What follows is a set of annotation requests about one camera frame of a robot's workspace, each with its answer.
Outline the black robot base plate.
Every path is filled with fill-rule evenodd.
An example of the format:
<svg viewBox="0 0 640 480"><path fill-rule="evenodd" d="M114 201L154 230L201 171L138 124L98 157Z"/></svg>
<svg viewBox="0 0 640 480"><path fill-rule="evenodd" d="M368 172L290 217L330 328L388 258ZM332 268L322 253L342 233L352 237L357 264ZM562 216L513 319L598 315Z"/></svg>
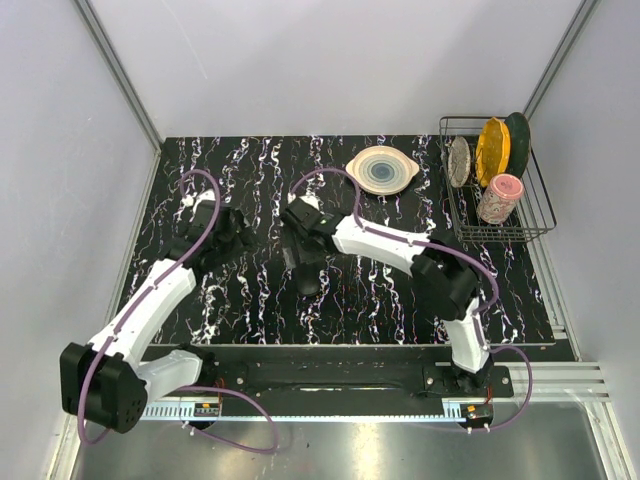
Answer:
<svg viewBox="0 0 640 480"><path fill-rule="evenodd" d="M221 401L211 417L244 420L457 421L463 404L510 400L509 370L488 365L477 380L453 365L447 346L205 346L215 357L191 402Z"/></svg>

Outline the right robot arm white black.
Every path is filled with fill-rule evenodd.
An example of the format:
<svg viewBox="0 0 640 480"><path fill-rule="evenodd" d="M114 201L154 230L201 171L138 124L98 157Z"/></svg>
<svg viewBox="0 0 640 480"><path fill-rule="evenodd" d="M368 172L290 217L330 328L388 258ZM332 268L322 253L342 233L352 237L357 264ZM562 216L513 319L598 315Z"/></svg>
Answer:
<svg viewBox="0 0 640 480"><path fill-rule="evenodd" d="M488 387L493 359L479 329L479 269L447 236L397 230L355 213L324 213L305 198L289 203L280 220L284 258L300 294L320 292L321 263L330 255L365 257L399 270L444 324L457 390L472 397Z"/></svg>

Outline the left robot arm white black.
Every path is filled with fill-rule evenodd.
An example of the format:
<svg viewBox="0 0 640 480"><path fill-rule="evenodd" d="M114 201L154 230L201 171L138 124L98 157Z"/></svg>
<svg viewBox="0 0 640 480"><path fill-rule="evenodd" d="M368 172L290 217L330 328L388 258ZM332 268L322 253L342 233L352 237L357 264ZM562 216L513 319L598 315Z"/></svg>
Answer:
<svg viewBox="0 0 640 480"><path fill-rule="evenodd" d="M61 353L63 411L126 433L148 404L181 387L196 396L208 394L217 379L213 353L183 343L159 359L142 357L199 281L254 243L240 210L211 197L197 201L191 222L168 243L116 317L87 344L70 343Z"/></svg>

